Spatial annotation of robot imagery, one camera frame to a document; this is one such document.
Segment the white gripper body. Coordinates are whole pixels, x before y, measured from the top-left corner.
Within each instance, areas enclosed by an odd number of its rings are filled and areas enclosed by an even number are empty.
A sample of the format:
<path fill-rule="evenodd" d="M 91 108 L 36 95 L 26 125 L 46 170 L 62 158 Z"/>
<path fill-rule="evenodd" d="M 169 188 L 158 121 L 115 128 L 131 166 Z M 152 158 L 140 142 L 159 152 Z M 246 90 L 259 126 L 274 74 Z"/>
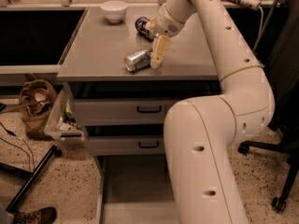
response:
<path fill-rule="evenodd" d="M 162 5 L 155 17 L 154 30 L 159 35 L 174 37 L 184 28 L 185 23 L 175 20 L 167 11 L 166 5 Z"/>

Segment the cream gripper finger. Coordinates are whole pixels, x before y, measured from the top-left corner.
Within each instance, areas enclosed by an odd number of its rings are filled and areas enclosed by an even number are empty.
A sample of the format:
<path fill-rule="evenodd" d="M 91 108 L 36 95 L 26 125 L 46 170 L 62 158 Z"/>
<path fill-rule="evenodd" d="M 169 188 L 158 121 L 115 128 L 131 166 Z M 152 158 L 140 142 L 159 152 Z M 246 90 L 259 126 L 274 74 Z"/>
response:
<path fill-rule="evenodd" d="M 145 25 L 145 28 L 149 31 L 156 30 L 156 17 L 152 17 Z"/>
<path fill-rule="evenodd" d="M 159 35 L 154 39 L 152 45 L 152 54 L 150 58 L 150 66 L 157 68 L 163 61 L 165 54 L 171 46 L 171 38 L 168 35 Z"/>

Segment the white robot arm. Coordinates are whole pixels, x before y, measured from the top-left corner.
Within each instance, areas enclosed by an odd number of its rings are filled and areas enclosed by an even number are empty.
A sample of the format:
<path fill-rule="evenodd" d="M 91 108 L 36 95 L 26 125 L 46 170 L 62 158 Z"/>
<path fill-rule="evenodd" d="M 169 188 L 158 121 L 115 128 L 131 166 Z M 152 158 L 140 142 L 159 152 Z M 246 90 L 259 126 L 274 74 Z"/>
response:
<path fill-rule="evenodd" d="M 249 224 L 227 147 L 259 134 L 274 114 L 265 73 L 221 0 L 168 0 L 147 29 L 156 33 L 150 65 L 196 13 L 221 94 L 173 105 L 164 120 L 164 147 L 179 224 Z"/>

